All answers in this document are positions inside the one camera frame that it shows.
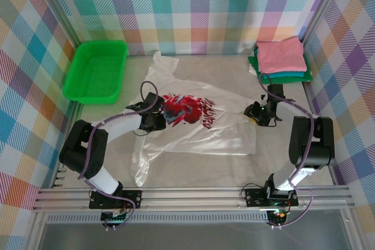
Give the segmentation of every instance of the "aluminum rail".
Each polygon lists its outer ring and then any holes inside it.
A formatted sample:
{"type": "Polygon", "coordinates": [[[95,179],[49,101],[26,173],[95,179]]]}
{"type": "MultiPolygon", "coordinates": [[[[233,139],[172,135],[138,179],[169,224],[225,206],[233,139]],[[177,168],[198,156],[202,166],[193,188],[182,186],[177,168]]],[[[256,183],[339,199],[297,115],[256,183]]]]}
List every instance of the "aluminum rail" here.
{"type": "MultiPolygon", "coordinates": [[[[313,186],[312,210],[352,208],[353,199],[347,186],[313,186]]],[[[241,187],[218,188],[143,188],[142,211],[234,211],[266,210],[265,207],[246,207],[240,197],[241,187]]],[[[90,189],[41,189],[34,205],[35,212],[99,211],[88,208],[90,189]]],[[[297,192],[303,210],[310,202],[310,195],[297,192]]]]}

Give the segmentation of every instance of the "green towel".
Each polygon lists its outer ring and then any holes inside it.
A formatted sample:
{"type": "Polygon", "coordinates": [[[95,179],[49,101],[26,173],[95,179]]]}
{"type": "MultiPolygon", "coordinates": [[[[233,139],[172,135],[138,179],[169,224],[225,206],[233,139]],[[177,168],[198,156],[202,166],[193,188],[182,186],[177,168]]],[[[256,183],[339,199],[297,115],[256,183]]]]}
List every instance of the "green towel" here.
{"type": "MultiPolygon", "coordinates": [[[[248,57],[248,61],[250,62],[250,64],[252,65],[252,67],[255,69],[256,73],[257,73],[257,76],[259,76],[260,72],[259,72],[259,69],[258,69],[258,59],[256,56],[252,57],[248,57]]],[[[301,81],[311,81],[312,80],[312,76],[311,76],[311,73],[310,73],[310,67],[309,67],[309,64],[306,64],[307,66],[307,71],[305,72],[305,75],[303,77],[297,77],[297,76],[285,76],[285,77],[276,77],[276,78],[272,78],[272,83],[274,84],[285,84],[285,83],[293,83],[293,82],[301,82],[301,81]]],[[[262,77],[262,83],[263,84],[269,84],[270,81],[268,80],[268,78],[266,76],[263,76],[262,77]]]]}

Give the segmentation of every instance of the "stack of folded cloths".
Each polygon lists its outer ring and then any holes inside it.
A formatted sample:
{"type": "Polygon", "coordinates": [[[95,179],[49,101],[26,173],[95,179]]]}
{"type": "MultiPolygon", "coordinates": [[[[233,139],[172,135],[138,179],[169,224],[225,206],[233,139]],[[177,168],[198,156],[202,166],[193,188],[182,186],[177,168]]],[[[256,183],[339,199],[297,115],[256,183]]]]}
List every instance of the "stack of folded cloths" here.
{"type": "MultiPolygon", "coordinates": [[[[272,83],[293,83],[311,81],[311,73],[304,59],[304,47],[298,37],[292,37],[280,42],[258,42],[254,56],[249,62],[259,76],[267,73],[272,83]]],[[[266,76],[263,83],[270,83],[266,76]]]]}

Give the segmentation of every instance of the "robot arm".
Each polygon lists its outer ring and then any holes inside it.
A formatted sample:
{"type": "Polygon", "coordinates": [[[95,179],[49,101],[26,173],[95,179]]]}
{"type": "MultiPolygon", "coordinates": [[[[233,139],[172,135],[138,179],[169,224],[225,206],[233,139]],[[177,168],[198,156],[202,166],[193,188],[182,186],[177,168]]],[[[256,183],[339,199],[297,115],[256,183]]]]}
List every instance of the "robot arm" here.
{"type": "MultiPolygon", "coordinates": [[[[122,184],[114,179],[103,166],[107,144],[129,131],[141,129],[151,132],[165,129],[165,118],[159,112],[163,101],[162,97],[158,97],[158,101],[149,111],[135,114],[149,107],[155,98],[155,94],[149,93],[144,102],[130,105],[122,112],[123,114],[132,112],[132,115],[124,115],[109,120],[95,131],[91,143],[90,160],[84,178],[106,194],[115,195],[122,190],[122,184]]],[[[83,171],[89,136],[99,123],[102,123],[102,121],[88,123],[79,120],[74,123],[59,155],[62,164],[77,173],[83,171]]]]}
{"type": "MultiPolygon", "coordinates": [[[[271,84],[268,92],[285,99],[281,84],[271,84]]],[[[289,200],[294,194],[294,188],[306,176],[331,165],[335,158],[333,140],[333,122],[330,118],[313,116],[313,140],[303,167],[302,156],[309,139],[311,120],[297,107],[285,101],[280,101],[269,95],[263,95],[261,103],[255,102],[246,108],[244,115],[255,120],[259,126],[269,126],[272,119],[292,123],[292,132],[289,143],[289,161],[265,182],[261,200],[270,204],[270,200],[289,200]]]]}

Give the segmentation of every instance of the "checkered fabric backdrop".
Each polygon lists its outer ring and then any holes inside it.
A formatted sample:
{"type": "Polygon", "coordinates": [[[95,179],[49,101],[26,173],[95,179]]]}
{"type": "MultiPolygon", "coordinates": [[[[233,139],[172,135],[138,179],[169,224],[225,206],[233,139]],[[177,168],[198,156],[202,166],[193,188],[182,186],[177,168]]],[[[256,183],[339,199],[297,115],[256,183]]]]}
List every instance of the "checkered fabric backdrop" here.
{"type": "Polygon", "coordinates": [[[233,54],[303,34],[320,0],[60,0],[82,41],[119,39],[130,55],[233,54]]]}
{"type": "Polygon", "coordinates": [[[74,49],[45,0],[0,0],[0,249],[20,249],[47,187],[71,105],[61,92],[74,49]]]}
{"type": "Polygon", "coordinates": [[[315,110],[333,118],[338,181],[375,249],[375,0],[334,0],[306,54],[315,110]]]}

